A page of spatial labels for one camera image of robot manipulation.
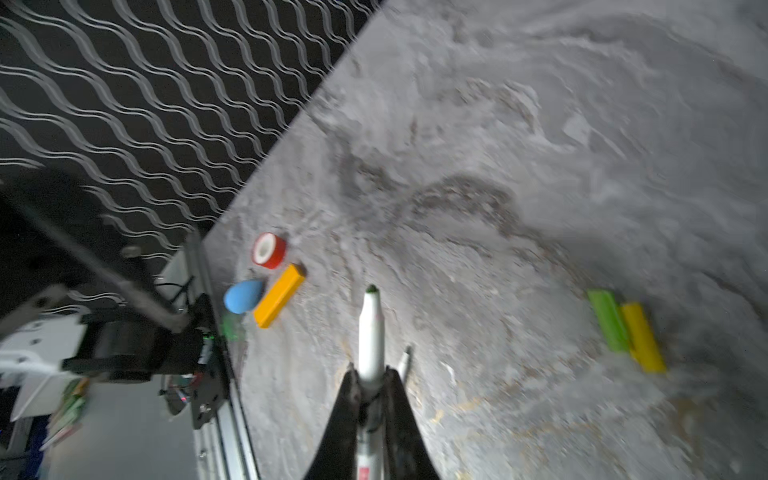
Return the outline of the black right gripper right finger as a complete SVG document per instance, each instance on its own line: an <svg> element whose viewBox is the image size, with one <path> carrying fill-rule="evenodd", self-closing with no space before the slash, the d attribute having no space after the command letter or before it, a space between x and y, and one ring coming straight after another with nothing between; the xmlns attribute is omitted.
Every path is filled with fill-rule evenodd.
<svg viewBox="0 0 768 480"><path fill-rule="evenodd" d="M433 479L435 469L399 373L388 367L382 385L386 479Z"/></svg>

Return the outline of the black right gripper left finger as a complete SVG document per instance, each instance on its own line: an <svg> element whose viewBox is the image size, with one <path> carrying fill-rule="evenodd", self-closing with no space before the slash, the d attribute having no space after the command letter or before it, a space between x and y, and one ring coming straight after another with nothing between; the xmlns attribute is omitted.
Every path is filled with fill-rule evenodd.
<svg viewBox="0 0 768 480"><path fill-rule="evenodd" d="M349 365L305 480L356 478L357 430L362 405L359 375Z"/></svg>

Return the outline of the white pen green tip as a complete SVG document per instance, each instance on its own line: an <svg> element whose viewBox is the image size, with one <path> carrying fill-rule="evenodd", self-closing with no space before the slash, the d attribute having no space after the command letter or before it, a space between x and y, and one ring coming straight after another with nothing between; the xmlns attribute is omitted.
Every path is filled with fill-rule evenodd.
<svg viewBox="0 0 768 480"><path fill-rule="evenodd" d="M385 322L380 290L369 285L359 315L358 363L362 391L357 436L356 478L382 479L384 474L384 419L382 409L385 362Z"/></svg>

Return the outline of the yellow pen cap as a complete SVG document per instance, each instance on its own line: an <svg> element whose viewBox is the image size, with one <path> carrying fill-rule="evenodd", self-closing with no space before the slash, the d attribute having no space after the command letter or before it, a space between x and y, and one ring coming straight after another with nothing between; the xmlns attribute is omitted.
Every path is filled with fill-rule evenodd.
<svg viewBox="0 0 768 480"><path fill-rule="evenodd" d="M646 373L667 372L651 325L640 303L624 303L621 312L630 337L630 354Z"/></svg>

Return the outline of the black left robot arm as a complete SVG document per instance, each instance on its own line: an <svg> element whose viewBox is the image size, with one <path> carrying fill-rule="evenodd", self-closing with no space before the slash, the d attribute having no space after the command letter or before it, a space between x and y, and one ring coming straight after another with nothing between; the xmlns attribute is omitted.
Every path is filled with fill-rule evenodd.
<svg viewBox="0 0 768 480"><path fill-rule="evenodd" d="M1 337L66 314L80 333L63 370L114 383L201 374L208 298L180 307L81 182L56 170L1 186Z"/></svg>

